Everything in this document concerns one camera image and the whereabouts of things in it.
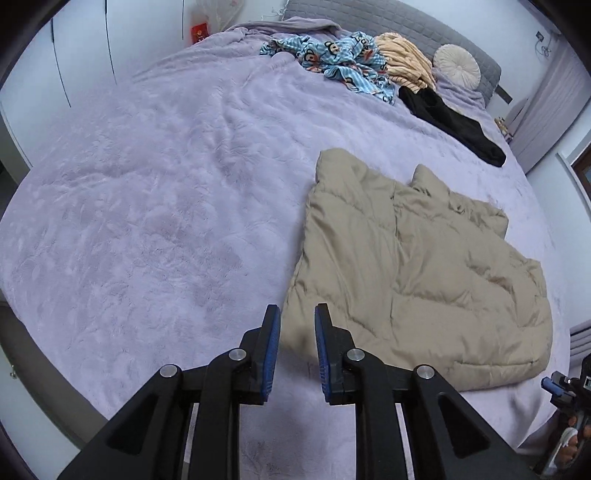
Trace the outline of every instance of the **round white pillow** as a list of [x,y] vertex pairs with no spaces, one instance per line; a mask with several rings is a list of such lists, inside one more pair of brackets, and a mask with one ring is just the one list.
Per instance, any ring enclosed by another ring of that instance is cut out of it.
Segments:
[[447,44],[439,47],[433,56],[433,66],[453,83],[476,90],[480,84],[480,67],[465,48]]

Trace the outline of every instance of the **window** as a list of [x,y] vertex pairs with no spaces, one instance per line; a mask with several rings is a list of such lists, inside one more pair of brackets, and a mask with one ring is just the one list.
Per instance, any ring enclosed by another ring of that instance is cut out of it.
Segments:
[[588,147],[573,164],[573,170],[591,199],[591,147]]

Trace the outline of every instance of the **cable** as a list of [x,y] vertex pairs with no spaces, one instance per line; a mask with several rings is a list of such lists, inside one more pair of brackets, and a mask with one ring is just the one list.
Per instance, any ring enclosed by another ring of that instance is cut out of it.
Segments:
[[538,50],[538,45],[540,45],[541,43],[541,40],[538,40],[535,43],[535,52],[542,55],[543,57],[548,58],[550,56],[550,53],[552,53],[552,50],[550,50],[550,44],[552,43],[552,35],[550,34],[550,40],[548,41],[548,45],[542,45],[541,48]]

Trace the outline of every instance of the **gray curtain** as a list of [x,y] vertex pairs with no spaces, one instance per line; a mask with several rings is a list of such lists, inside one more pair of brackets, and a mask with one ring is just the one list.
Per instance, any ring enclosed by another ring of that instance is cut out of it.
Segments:
[[570,329],[570,364],[577,365],[591,353],[591,320]]
[[535,93],[508,125],[511,150],[525,172],[548,153],[591,98],[591,76],[563,37],[552,57]]

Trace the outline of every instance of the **blue gripper pad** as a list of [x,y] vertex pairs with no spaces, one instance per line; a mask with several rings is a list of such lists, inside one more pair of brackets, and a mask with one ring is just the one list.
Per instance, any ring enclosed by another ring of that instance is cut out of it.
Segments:
[[324,339],[324,331],[322,330],[318,307],[314,309],[314,330],[316,332],[316,347],[318,349],[318,362],[320,365],[320,381],[322,382],[324,399],[328,402],[330,398],[330,364],[326,352],[326,341]]
[[267,401],[273,387],[275,364],[277,363],[277,350],[279,349],[279,334],[281,332],[281,310],[275,306],[275,315],[271,326],[271,334],[265,351],[265,360],[262,364],[261,395],[263,401]]

